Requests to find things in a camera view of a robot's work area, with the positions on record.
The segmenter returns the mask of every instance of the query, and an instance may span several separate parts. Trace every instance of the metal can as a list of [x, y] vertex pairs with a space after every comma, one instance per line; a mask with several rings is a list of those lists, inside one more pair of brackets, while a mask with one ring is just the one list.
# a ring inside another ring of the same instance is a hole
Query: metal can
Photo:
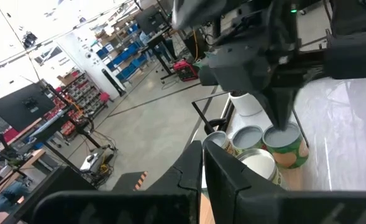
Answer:
[[267, 128], [263, 134], [263, 142], [280, 167], [294, 169], [303, 165], [309, 150], [295, 123], [289, 123], [285, 131]]
[[289, 189], [288, 184], [283, 179], [278, 170], [275, 160], [272, 155], [263, 149], [251, 149], [241, 153], [238, 157], [243, 164], [256, 174], [261, 175], [267, 180], [273, 182], [275, 185], [283, 189]]
[[235, 156], [235, 150], [232, 147], [230, 139], [228, 139], [227, 134], [224, 131], [215, 131], [208, 135], [205, 140], [203, 141], [203, 147], [205, 146], [206, 142], [212, 141], [216, 143], [218, 146], [222, 147], [225, 151], [229, 154]]
[[263, 130], [259, 126], [246, 126], [239, 129], [231, 140], [237, 156], [249, 149], [267, 150], [262, 136]]

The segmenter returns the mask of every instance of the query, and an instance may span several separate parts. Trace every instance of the person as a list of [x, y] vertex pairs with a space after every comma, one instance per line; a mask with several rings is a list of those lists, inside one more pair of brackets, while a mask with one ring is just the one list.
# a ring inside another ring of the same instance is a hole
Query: person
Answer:
[[[151, 36], [152, 36], [152, 33], [151, 34], [149, 34], [149, 35], [147, 35], [147, 34], [145, 34], [145, 32], [144, 31], [141, 31], [141, 33], [140, 33], [140, 40], [141, 40], [141, 42], [144, 44], [144, 45], [147, 45], [148, 44], [148, 42], [149, 42], [149, 40], [151, 39]], [[168, 45], [168, 47], [169, 48], [171, 48], [171, 50], [173, 51], [173, 52], [171, 52], [171, 54], [174, 54], [174, 49], [173, 49], [173, 41], [172, 40], [170, 40], [170, 39], [167, 39], [166, 40], [166, 44]], [[172, 62], [172, 59], [170, 58], [170, 56], [168, 55], [168, 52], [166, 51], [166, 48], [162, 45], [162, 44], [158, 44], [157, 46], [156, 46], [156, 51], [158, 52], [158, 53], [161, 53], [164, 57], [165, 57], [165, 59], [169, 62], [169, 63], [171, 63]]]
[[17, 207], [17, 201], [21, 197], [26, 197], [29, 194], [29, 189], [25, 184], [14, 181], [0, 192], [0, 212], [13, 212]]

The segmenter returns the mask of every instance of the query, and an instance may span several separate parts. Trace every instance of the gray floor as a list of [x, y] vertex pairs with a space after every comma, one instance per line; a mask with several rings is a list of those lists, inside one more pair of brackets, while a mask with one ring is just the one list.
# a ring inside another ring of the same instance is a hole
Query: gray floor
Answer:
[[[227, 15], [226, 19], [231, 19], [231, 15]], [[324, 36], [327, 27], [326, 15], [321, 7], [309, 10], [305, 16], [299, 15], [298, 28], [303, 43]], [[317, 47], [318, 43], [315, 43], [303, 50]], [[101, 189], [111, 190], [118, 178], [126, 172], [148, 171], [142, 186], [146, 189], [175, 162], [189, 138], [192, 138], [194, 127], [199, 124], [193, 139], [201, 140], [206, 136], [203, 123], [198, 121], [198, 114], [191, 102], [222, 90], [196, 85], [198, 80], [175, 83], [176, 77], [167, 79], [164, 86], [160, 82], [160, 77], [164, 75], [166, 73], [160, 70], [157, 61], [151, 63], [143, 72], [134, 75], [128, 94], [110, 103], [109, 108], [95, 119], [96, 130], [115, 139], [119, 149], [114, 173]], [[214, 98], [206, 117], [219, 118], [226, 100], [227, 95]], [[203, 108], [205, 103], [206, 101], [199, 102], [199, 107]], [[107, 144], [97, 134], [92, 136], [101, 144]], [[88, 148], [93, 148], [93, 145], [77, 137], [70, 147], [63, 146], [60, 152], [80, 167], [88, 155]]]

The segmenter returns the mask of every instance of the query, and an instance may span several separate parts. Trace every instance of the computer monitor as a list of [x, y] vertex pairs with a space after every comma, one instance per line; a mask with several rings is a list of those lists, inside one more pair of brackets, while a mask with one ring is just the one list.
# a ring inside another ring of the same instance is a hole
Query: computer monitor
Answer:
[[141, 30], [147, 35], [151, 32], [156, 32], [159, 26], [165, 22], [155, 6], [150, 6], [138, 13], [135, 20], [140, 25]]
[[22, 131], [55, 107], [38, 83], [0, 98], [0, 117]]

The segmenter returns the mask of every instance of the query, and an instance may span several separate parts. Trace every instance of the cable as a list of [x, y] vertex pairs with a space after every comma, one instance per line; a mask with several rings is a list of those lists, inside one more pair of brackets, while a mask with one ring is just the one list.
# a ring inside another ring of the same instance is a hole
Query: cable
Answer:
[[87, 139], [84, 139], [81, 135], [80, 135], [80, 137], [82, 138], [83, 142], [86, 144], [86, 157], [88, 157], [89, 151], [90, 151], [89, 144], [86, 142]]
[[166, 83], [162, 86], [162, 90], [167, 90], [167, 89], [169, 89], [170, 87], [176, 85], [179, 82], [180, 82], [179, 78], [177, 78], [176, 80], [170, 81], [170, 82], [168, 82], [168, 83]]
[[198, 42], [196, 41], [196, 32], [195, 30], [193, 29], [193, 33], [194, 33], [194, 40], [195, 40], [195, 59], [194, 59], [194, 62], [196, 62], [196, 59], [198, 59]]
[[76, 103], [72, 102], [71, 100], [67, 99], [66, 97], [63, 97], [67, 102], [71, 103], [72, 105], [75, 106], [75, 108], [78, 110], [79, 115], [83, 115], [83, 112], [80, 110], [79, 106], [76, 105]]
[[[9, 20], [8, 20], [8, 19], [6, 18], [6, 16], [3, 14], [3, 12], [2, 12], [2, 10], [1, 10], [1, 8], [0, 8], [0, 12], [1, 12], [1, 14], [2, 14], [2, 16], [3, 16], [4, 20], [5, 20], [5, 21], [7, 22], [7, 24], [9, 25], [10, 29], [13, 31], [14, 35], [17, 37], [17, 40], [19, 40], [19, 42], [21, 43], [21, 46], [22, 46], [23, 48], [25, 48], [25, 47], [24, 47], [24, 44], [21, 42], [21, 40], [20, 40], [19, 36], [17, 35], [17, 33], [14, 31], [13, 27], [11, 26], [11, 24], [10, 24]], [[24, 50], [24, 52], [27, 54], [28, 59], [29, 59], [29, 61], [31, 62], [32, 67], [34, 68], [34, 71], [35, 71], [35, 74], [36, 74], [36, 76], [37, 76], [37, 78], [38, 78], [38, 81], [40, 81], [39, 74], [38, 74], [38, 72], [37, 72], [37, 71], [36, 71], [36, 69], [35, 69], [34, 63], [32, 62], [32, 59], [31, 59], [31, 57], [29, 56], [29, 53], [28, 53], [27, 49], [25, 49], [25, 50]]]
[[109, 136], [107, 136], [107, 135], [105, 135], [105, 134], [103, 134], [103, 133], [100, 133], [100, 132], [98, 132], [98, 131], [95, 131], [94, 130], [94, 132], [95, 133], [98, 133], [98, 134], [100, 134], [102, 137], [104, 137], [108, 142], [110, 142], [111, 143], [111, 145], [116, 149], [116, 141], [115, 141], [115, 139], [113, 139], [113, 138], [111, 138], [111, 137], [109, 137]]

